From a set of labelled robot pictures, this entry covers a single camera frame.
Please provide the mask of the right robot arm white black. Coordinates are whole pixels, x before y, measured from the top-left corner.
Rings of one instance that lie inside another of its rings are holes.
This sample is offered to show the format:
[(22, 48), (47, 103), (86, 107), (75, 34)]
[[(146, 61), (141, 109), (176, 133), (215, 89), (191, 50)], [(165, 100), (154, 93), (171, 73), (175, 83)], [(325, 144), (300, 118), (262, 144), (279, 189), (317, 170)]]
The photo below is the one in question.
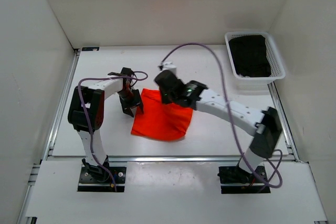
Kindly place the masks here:
[(207, 85), (192, 80), (184, 83), (173, 72), (164, 70), (155, 79), (162, 101), (174, 103), (184, 108), (204, 112), (231, 123), (252, 136), (246, 151), (236, 168), (236, 177), (247, 182), (256, 174), (258, 165), (272, 157), (282, 134), (282, 126), (276, 109), (268, 107), (257, 110), (238, 102), (228, 101)]

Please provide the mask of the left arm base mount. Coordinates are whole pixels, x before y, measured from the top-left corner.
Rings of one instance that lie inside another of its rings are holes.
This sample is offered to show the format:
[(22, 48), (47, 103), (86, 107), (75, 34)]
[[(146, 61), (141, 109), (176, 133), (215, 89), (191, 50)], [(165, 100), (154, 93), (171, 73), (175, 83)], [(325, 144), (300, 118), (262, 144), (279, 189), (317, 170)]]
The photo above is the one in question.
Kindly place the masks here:
[(123, 193), (127, 168), (125, 166), (110, 166), (105, 162), (103, 166), (90, 165), (82, 159), (82, 167), (79, 175), (77, 191), (99, 193)]

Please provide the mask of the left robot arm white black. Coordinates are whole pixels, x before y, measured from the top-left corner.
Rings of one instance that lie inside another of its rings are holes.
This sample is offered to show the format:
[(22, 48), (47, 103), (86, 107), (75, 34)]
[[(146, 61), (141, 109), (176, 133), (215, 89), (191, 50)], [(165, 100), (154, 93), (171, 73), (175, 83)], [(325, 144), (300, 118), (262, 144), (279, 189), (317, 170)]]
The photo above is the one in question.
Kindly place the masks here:
[(84, 78), (74, 88), (68, 122), (81, 138), (86, 172), (100, 183), (115, 182), (100, 134), (105, 101), (117, 94), (122, 112), (134, 117), (137, 109), (143, 112), (140, 91), (134, 86), (147, 78), (148, 74), (143, 71), (124, 67), (120, 73), (111, 72), (103, 78)]

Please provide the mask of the orange shorts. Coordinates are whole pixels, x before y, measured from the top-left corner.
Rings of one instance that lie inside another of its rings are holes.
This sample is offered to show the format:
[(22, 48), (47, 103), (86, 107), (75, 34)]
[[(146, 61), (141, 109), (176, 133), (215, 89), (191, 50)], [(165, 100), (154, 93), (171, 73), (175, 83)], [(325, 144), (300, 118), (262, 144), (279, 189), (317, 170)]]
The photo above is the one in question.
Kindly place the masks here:
[(137, 109), (131, 134), (159, 141), (177, 141), (186, 135), (193, 110), (177, 104), (163, 104), (158, 90), (143, 89), (142, 112)]

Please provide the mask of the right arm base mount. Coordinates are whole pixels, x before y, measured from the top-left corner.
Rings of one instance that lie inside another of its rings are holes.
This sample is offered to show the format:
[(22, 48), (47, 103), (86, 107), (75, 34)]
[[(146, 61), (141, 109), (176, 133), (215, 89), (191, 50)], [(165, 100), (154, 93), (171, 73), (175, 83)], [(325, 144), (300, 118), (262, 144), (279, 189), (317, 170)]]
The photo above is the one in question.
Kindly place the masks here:
[(238, 166), (220, 166), (218, 174), (221, 194), (269, 194), (270, 187), (254, 174), (241, 170)]

